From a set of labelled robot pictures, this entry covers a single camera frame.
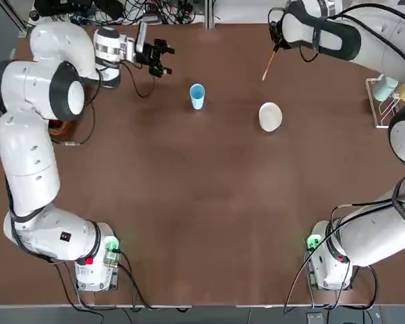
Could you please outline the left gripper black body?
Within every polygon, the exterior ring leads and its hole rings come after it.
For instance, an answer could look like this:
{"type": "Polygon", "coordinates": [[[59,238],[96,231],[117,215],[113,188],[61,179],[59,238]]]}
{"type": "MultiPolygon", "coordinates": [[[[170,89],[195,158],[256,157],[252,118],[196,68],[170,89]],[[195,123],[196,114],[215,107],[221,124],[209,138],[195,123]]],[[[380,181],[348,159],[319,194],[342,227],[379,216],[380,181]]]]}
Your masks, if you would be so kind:
{"type": "Polygon", "coordinates": [[[144,64],[147,67],[155,68],[156,67],[156,46],[145,43],[143,47],[144,54],[144,64]]]}

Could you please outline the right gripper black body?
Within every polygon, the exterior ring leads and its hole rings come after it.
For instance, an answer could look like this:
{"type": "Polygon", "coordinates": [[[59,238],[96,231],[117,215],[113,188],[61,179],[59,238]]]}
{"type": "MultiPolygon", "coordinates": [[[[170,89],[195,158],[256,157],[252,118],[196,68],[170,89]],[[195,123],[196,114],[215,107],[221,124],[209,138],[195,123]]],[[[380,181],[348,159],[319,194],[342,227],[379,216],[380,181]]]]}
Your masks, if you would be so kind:
{"type": "Polygon", "coordinates": [[[274,51],[287,49],[287,42],[282,32],[281,22],[270,21],[269,32],[274,51]]]}

